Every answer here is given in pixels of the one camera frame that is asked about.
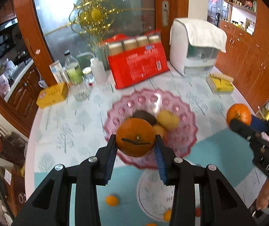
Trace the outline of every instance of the bottle on shelf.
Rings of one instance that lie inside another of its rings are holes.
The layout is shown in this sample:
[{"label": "bottle on shelf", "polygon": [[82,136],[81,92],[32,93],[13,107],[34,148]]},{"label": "bottle on shelf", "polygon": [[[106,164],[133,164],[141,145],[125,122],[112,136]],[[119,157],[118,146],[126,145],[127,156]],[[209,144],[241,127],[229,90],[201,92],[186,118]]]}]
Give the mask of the bottle on shelf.
[{"label": "bottle on shelf", "polygon": [[106,72],[104,69],[103,62],[98,58],[92,58],[90,60],[90,67],[93,72],[93,76],[95,78],[95,82],[98,85],[103,85],[107,82]]},{"label": "bottle on shelf", "polygon": [[82,82],[82,70],[80,68],[79,62],[73,56],[69,50],[64,52],[65,55],[65,68],[66,71],[74,84]]}]

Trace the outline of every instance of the barcode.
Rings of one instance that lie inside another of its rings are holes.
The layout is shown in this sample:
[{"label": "barcode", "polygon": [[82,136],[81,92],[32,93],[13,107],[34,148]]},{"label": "barcode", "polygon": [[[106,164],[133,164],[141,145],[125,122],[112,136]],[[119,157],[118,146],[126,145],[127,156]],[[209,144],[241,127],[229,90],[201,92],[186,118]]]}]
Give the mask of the barcode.
[{"label": "barcode", "polygon": [[161,70],[162,69],[161,61],[157,61],[156,66],[157,66],[157,70]]}]

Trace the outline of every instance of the drawer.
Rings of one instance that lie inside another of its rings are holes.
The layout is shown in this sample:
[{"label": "drawer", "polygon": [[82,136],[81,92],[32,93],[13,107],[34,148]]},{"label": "drawer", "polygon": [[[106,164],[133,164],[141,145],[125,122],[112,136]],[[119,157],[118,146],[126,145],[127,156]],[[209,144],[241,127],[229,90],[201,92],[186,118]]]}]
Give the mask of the drawer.
[{"label": "drawer", "polygon": [[222,20],[220,22],[220,26],[219,26],[222,30],[224,30],[226,33],[230,33],[232,35],[234,35],[235,32],[235,28],[236,26],[232,23],[229,23],[225,20]]},{"label": "drawer", "polygon": [[252,35],[250,35],[246,31],[244,31],[243,29],[236,27],[235,34],[234,34],[234,40],[237,40],[237,39],[239,39],[240,41],[245,42],[247,44],[250,44],[251,40],[252,40]]}]

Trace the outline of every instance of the white plate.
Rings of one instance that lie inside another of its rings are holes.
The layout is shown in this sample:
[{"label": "white plate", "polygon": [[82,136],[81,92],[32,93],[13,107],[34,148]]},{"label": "white plate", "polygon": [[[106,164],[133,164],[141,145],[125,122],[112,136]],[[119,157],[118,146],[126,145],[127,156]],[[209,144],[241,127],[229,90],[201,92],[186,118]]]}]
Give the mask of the white plate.
[{"label": "white plate", "polygon": [[[172,209],[174,186],[165,186],[158,170],[146,170],[140,177],[136,198],[142,211],[150,218],[164,221],[164,213]],[[195,185],[195,205],[200,206],[199,186]]]}]

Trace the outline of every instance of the teal placemat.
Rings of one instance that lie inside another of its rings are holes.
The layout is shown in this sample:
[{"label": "teal placemat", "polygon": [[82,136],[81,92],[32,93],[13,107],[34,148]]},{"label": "teal placemat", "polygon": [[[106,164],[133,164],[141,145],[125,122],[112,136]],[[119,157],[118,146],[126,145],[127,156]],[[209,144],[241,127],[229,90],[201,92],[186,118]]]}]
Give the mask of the teal placemat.
[{"label": "teal placemat", "polygon": [[[215,164],[233,187],[237,186],[253,169],[253,153],[247,140],[231,132],[229,129],[194,145],[191,154],[186,157],[194,164],[205,167]],[[136,187],[144,170],[133,166],[119,167],[113,170],[112,178],[106,187],[98,186],[98,203],[103,226],[140,226],[154,222],[140,209],[136,198]],[[45,178],[46,173],[35,173],[35,188]],[[110,207],[105,197],[117,194],[120,204]],[[74,225],[75,186],[72,190],[70,225]],[[168,223],[155,222],[157,225]]]}]

